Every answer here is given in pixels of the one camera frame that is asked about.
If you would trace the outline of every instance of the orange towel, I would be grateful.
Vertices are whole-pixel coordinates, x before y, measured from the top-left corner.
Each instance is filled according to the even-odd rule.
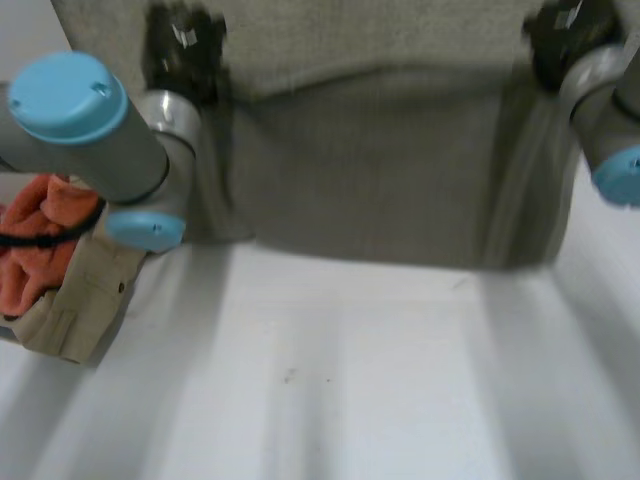
[[[56,175],[38,175],[16,197],[0,223],[0,234],[58,235],[87,218],[98,196]],[[62,285],[77,241],[53,248],[5,248],[0,251],[0,312],[23,315],[51,288]]]

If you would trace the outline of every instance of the gray cloth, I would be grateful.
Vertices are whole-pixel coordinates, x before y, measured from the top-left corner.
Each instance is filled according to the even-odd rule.
[[[144,2],[53,3],[72,46],[140,88]],[[553,259],[578,151],[527,68],[520,28],[540,4],[208,3],[229,24],[233,78],[233,100],[208,114],[215,154],[199,159],[209,231],[349,259]]]

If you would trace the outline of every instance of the beige cloth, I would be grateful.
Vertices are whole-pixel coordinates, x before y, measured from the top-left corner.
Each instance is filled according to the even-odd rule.
[[[146,252],[116,245],[104,233],[106,212],[78,242],[60,290],[45,294],[24,316],[0,327],[25,348],[86,363],[124,305]]]

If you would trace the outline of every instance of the white surface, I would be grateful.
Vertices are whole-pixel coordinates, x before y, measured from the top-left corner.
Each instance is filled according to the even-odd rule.
[[[0,345],[0,478],[636,479],[640,217],[576,196],[552,270],[154,259],[95,370]]]

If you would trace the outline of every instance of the light blue joint cap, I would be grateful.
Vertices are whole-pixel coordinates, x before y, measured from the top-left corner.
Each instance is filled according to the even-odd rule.
[[[605,200],[623,207],[640,207],[640,145],[600,165],[593,183]]]
[[[182,243],[186,223],[164,213],[127,211],[110,214],[105,226],[122,245],[161,253]]]
[[[9,88],[9,110],[30,135],[84,145],[113,132],[127,115],[127,92],[86,53],[48,55],[23,69]]]

